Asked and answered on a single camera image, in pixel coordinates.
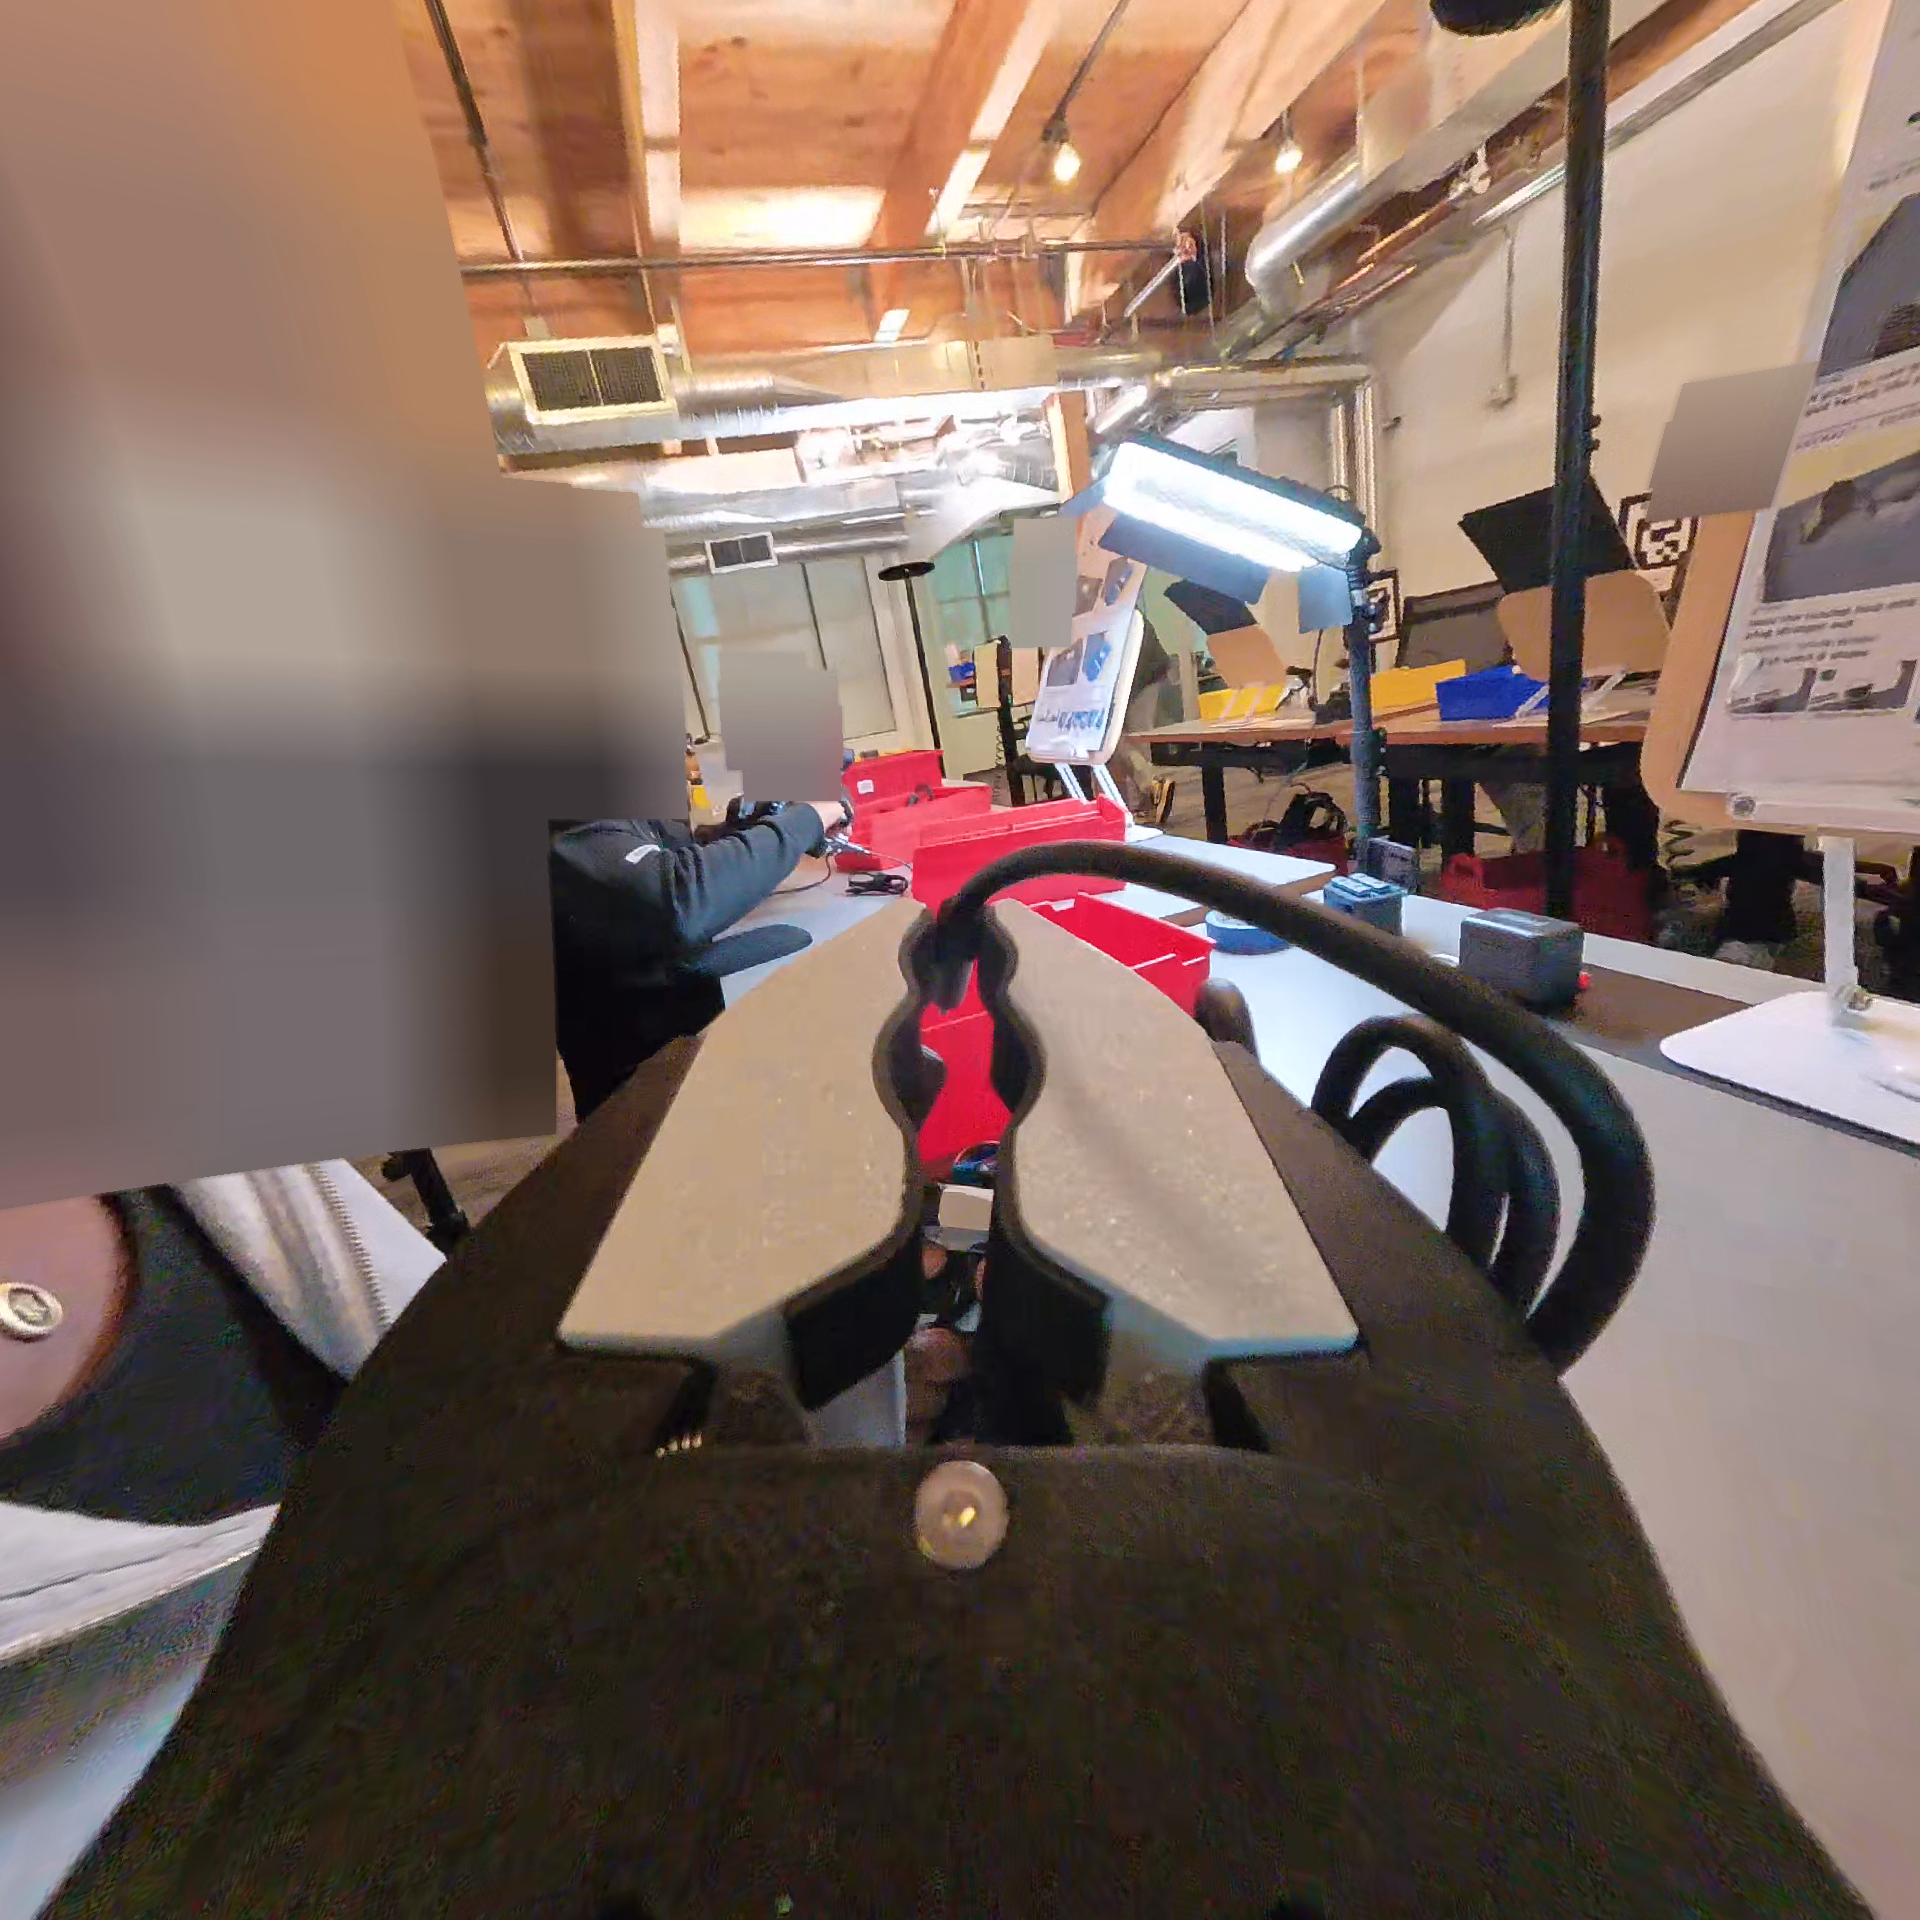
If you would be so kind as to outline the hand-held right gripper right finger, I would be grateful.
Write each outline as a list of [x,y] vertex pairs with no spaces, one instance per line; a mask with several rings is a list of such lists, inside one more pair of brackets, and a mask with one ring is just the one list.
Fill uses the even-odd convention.
[[976,985],[1009,1126],[981,1329],[1077,1443],[1210,1369],[1329,1361],[1360,1330],[1209,1034],[1024,904],[990,904]]

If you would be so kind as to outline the wooden board with printed sheets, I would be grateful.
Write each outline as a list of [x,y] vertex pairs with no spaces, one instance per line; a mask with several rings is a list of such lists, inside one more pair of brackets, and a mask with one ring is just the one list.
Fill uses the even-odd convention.
[[1699,826],[1914,841],[1914,6],[1885,6],[1795,359],[1682,390],[1709,461],[1642,774]]

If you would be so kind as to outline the white board with blue pictures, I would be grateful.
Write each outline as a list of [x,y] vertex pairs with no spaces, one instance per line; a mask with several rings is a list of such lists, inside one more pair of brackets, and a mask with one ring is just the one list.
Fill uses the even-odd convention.
[[1091,509],[1015,528],[1015,642],[1042,654],[1024,734],[1030,762],[1096,763],[1119,739],[1145,566],[1107,547],[1112,522],[1112,511]]

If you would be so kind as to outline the black desk mat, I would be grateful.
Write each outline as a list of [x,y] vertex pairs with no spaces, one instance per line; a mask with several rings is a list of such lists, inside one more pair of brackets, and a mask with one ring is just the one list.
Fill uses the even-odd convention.
[[1755,1002],[1587,963],[1571,1002],[1543,1014],[1543,1021],[1585,1053],[1659,1066],[1667,1038],[1757,1008]]

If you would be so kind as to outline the ceiling air vent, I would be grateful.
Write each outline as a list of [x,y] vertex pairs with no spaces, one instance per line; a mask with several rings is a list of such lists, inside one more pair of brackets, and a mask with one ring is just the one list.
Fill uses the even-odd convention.
[[494,347],[487,393],[497,411],[530,427],[677,414],[657,336],[575,342],[518,339]]

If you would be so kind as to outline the black vertical pole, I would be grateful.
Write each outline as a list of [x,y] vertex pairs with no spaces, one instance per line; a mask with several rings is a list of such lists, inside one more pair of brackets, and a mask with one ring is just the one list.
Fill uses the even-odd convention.
[[1585,522],[1597,419],[1594,347],[1611,8],[1567,8],[1560,313],[1550,514],[1543,904],[1570,922],[1577,889],[1577,759],[1585,637]]

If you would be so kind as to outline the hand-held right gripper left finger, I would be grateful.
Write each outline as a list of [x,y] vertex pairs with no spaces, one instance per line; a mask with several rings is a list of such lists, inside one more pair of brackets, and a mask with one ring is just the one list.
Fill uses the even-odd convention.
[[573,1354],[778,1376],[823,1408],[920,1315],[926,1174],[903,1096],[938,1086],[903,898],[803,952],[698,1038],[565,1315]]

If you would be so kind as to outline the silver ventilation duct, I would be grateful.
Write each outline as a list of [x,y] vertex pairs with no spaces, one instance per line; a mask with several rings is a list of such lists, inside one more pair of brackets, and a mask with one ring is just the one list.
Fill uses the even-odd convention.
[[[1657,128],[1833,3],[1613,6],[1603,151]],[[1259,313],[1288,326],[1354,312],[1429,257],[1510,222],[1565,179],[1567,8],[1513,40],[1429,33],[1358,135],[1266,219],[1243,278]]]

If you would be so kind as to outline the wooden work table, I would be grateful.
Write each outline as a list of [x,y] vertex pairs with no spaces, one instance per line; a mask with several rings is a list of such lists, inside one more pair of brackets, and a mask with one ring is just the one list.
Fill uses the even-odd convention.
[[[1640,784],[1639,751],[1647,720],[1646,704],[1626,704],[1616,696],[1582,717],[1575,767],[1583,794]],[[1545,787],[1546,720],[1538,711],[1449,722],[1434,709],[1423,709],[1392,713],[1376,722],[1376,733],[1385,821],[1413,847],[1439,849],[1446,858],[1473,849],[1479,827],[1471,794],[1486,778]],[[1202,781],[1206,840],[1223,845],[1231,837],[1225,774],[1296,778],[1345,759],[1350,739],[1347,720],[1273,713],[1157,727],[1129,734],[1122,743],[1153,767],[1195,771]]]

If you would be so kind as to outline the rectangular led light panel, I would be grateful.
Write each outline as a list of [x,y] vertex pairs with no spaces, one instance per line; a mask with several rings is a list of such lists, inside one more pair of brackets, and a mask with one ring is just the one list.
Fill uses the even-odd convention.
[[1105,446],[1061,514],[1091,522],[1099,550],[1247,608],[1277,574],[1350,581],[1381,552],[1350,502],[1150,434]]

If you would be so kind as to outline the large grey power adapter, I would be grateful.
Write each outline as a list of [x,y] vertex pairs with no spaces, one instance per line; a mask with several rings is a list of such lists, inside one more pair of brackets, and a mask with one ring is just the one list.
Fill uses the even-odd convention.
[[1456,970],[1530,1011],[1565,1011],[1585,979],[1585,931],[1518,909],[1483,909],[1461,922]]

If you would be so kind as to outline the person's black shirt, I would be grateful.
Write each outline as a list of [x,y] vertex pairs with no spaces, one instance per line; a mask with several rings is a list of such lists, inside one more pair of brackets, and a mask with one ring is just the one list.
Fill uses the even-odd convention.
[[194,1528],[277,1505],[346,1379],[169,1191],[2,1214],[2,1499]]

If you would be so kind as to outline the person's grey hoodie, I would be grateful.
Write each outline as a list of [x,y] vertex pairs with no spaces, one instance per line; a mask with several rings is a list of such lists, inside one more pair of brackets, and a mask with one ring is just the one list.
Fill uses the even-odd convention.
[[[442,1265],[346,1162],[159,1189],[346,1384]],[[2,1499],[5,1915],[40,1914],[153,1760],[282,1497],[194,1528]]]

